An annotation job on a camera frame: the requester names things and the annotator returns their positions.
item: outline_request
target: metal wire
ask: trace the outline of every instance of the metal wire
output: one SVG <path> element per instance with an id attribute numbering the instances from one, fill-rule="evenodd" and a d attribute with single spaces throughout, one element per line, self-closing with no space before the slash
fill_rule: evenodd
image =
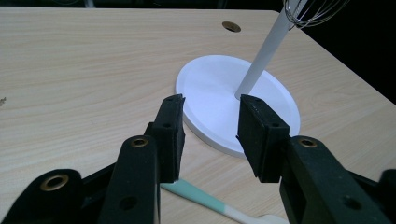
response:
<path id="1" fill-rule="evenodd" d="M 283 0 L 286 16 L 292 29 L 316 26 L 337 14 L 349 0 L 296 0 L 295 9 L 290 8 L 289 0 Z"/>

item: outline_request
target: white rod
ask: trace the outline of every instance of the white rod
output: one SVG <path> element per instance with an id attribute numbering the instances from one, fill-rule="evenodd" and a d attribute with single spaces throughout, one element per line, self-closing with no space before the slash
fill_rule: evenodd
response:
<path id="1" fill-rule="evenodd" d="M 306 0 L 290 0 L 290 12 L 293 12 L 299 4 L 299 7 L 303 7 L 305 2 Z M 285 7 L 283 7 L 273 27 L 271 28 L 270 33 L 265 38 L 264 43 L 259 50 L 259 53 L 247 70 L 247 74 L 242 80 L 238 90 L 236 90 L 236 99 L 239 100 L 241 94 L 249 94 L 250 91 L 253 89 L 260 75 L 264 71 L 267 64 L 271 61 L 280 43 L 288 33 L 289 28 L 290 21 L 286 16 Z"/>

